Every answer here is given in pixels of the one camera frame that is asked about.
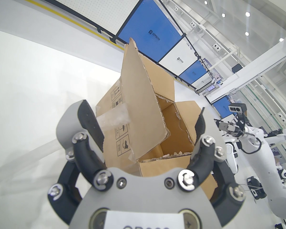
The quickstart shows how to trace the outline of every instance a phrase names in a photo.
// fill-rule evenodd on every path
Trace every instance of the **joyson logo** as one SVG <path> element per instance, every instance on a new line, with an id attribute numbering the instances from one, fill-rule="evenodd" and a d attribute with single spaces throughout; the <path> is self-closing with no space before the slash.
<path id="1" fill-rule="evenodd" d="M 155 39 L 157 39 L 158 41 L 160 40 L 160 38 L 159 38 L 155 33 L 153 33 L 152 30 L 150 30 L 148 33 L 149 33 L 150 35 L 152 35 L 153 37 L 155 37 Z"/>

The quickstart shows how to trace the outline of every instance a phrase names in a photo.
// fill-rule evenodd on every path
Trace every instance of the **white floor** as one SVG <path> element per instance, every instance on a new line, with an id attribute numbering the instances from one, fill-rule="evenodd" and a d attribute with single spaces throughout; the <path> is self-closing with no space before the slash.
<path id="1" fill-rule="evenodd" d="M 119 74 L 68 54 L 0 33 L 0 229 L 67 228 L 47 200 L 66 162 L 55 127 L 66 108 L 82 98 L 92 106 Z M 175 83 L 176 101 L 195 100 L 215 118 L 207 100 Z M 238 157 L 237 182 L 255 175 Z M 84 195 L 89 184 L 80 177 Z M 279 223 L 266 200 L 250 192 L 225 228 L 274 228 Z"/>

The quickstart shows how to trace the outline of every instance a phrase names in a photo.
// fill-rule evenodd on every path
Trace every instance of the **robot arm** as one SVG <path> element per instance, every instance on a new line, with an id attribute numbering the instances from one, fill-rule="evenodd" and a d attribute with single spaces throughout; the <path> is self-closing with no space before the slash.
<path id="1" fill-rule="evenodd" d="M 89 122 L 85 121 L 86 116 L 90 117 Z M 138 177 L 121 169 L 106 168 L 102 155 L 98 157 L 103 149 L 99 141 L 104 136 L 99 133 L 91 108 L 85 100 L 71 105 L 57 127 L 57 137 L 66 150 L 68 162 L 58 183 L 48 192 L 51 206 L 69 228 L 87 228 L 87 225 L 104 228 L 108 210 L 181 213 L 185 225 L 222 228 L 241 208 L 245 193 L 225 162 L 224 144 L 216 144 L 208 134 L 203 111 L 195 129 L 195 152 L 186 169 L 175 168 L 156 177 Z M 200 184 L 211 171 L 218 188 L 209 201 Z M 92 185 L 82 200 L 75 188 L 80 172 Z"/>
<path id="2" fill-rule="evenodd" d="M 286 141 L 286 129 L 283 129 L 282 133 L 277 136 L 265 137 L 265 140 L 269 144 Z"/>
<path id="3" fill-rule="evenodd" d="M 261 129 L 245 124 L 245 110 L 241 109 L 242 105 L 238 105 L 240 111 L 235 111 L 237 104 L 231 105 L 231 107 L 229 106 L 230 110 L 233 108 L 232 111 L 238 113 L 237 124 L 225 123 L 221 124 L 219 128 L 241 141 L 241 150 L 267 194 L 270 209 L 276 216 L 286 219 L 286 188 L 277 173 L 275 159 L 268 140 L 264 138 L 264 132 Z"/>

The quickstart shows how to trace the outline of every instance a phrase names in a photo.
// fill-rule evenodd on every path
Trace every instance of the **cardboard box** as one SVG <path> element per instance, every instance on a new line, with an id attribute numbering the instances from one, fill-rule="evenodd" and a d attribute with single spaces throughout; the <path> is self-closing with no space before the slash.
<path id="1" fill-rule="evenodd" d="M 104 131 L 107 167 L 151 177 L 186 168 L 196 141 L 201 109 L 194 101 L 174 102 L 174 78 L 145 56 L 130 39 L 120 79 L 97 104 L 100 116 L 126 103 L 131 122 Z M 202 184 L 208 198 L 217 184 L 210 175 Z"/>

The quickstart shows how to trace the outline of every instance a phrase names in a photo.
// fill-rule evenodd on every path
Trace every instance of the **screw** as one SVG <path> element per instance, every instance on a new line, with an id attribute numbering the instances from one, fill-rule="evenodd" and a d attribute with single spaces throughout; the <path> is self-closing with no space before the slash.
<path id="1" fill-rule="evenodd" d="M 208 145 L 212 145 L 213 143 L 215 143 L 214 138 L 211 136 L 207 136 L 206 138 L 204 138 L 204 141 Z"/>
<path id="2" fill-rule="evenodd" d="M 185 173 L 183 175 L 183 183 L 186 186 L 193 184 L 193 182 L 194 182 L 193 177 L 191 177 L 188 173 Z"/>
<path id="3" fill-rule="evenodd" d="M 63 190 L 63 186 L 60 183 L 56 183 L 49 189 L 48 195 L 53 197 L 53 201 L 56 201 L 61 197 Z"/>
<path id="4" fill-rule="evenodd" d="M 242 202 L 245 200 L 246 195 L 245 195 L 245 190 L 243 189 L 243 187 L 236 186 L 236 187 L 229 187 L 229 192 L 230 195 L 237 201 Z"/>
<path id="5" fill-rule="evenodd" d="M 185 191 L 191 192 L 195 189 L 194 179 L 195 176 L 194 172 L 189 169 L 183 169 L 178 174 L 178 185 Z"/>
<path id="6" fill-rule="evenodd" d="M 106 191 L 113 184 L 113 175 L 107 169 L 100 170 L 93 178 L 93 187 L 99 191 Z"/>
<path id="7" fill-rule="evenodd" d="M 173 179 L 171 179 L 170 177 L 168 177 L 168 178 L 166 178 L 166 179 L 164 180 L 164 185 L 165 185 L 165 187 L 166 187 L 167 189 L 171 190 L 171 189 L 174 188 L 175 183 L 174 183 L 174 180 L 173 180 Z"/>
<path id="8" fill-rule="evenodd" d="M 121 177 L 121 178 L 119 178 L 119 179 L 117 180 L 117 187 L 118 187 L 119 189 L 124 189 L 125 186 L 126 186 L 126 184 L 127 184 L 127 181 L 126 181 L 126 179 L 123 178 L 123 177 Z"/>
<path id="9" fill-rule="evenodd" d="M 106 175 L 106 173 L 101 173 L 99 175 L 99 177 L 97 178 L 97 183 L 99 185 L 104 185 L 104 184 L 108 183 L 108 176 Z"/>
<path id="10" fill-rule="evenodd" d="M 81 141 L 81 140 L 86 139 L 86 138 L 87 138 L 87 135 L 85 133 L 79 132 L 73 136 L 72 143 L 76 144 L 77 141 Z"/>
<path id="11" fill-rule="evenodd" d="M 53 188 L 51 188 L 49 194 L 50 194 L 52 197 L 56 197 L 56 196 L 59 195 L 59 193 L 60 193 L 60 189 L 58 189 L 56 186 L 54 186 Z"/>
<path id="12" fill-rule="evenodd" d="M 222 147 L 216 147 L 216 155 L 219 156 L 219 157 L 222 157 L 224 156 L 224 150 Z"/>
<path id="13" fill-rule="evenodd" d="M 233 195 L 236 197 L 236 198 L 242 198 L 244 196 L 244 192 L 242 192 L 238 187 L 235 187 L 233 189 Z"/>

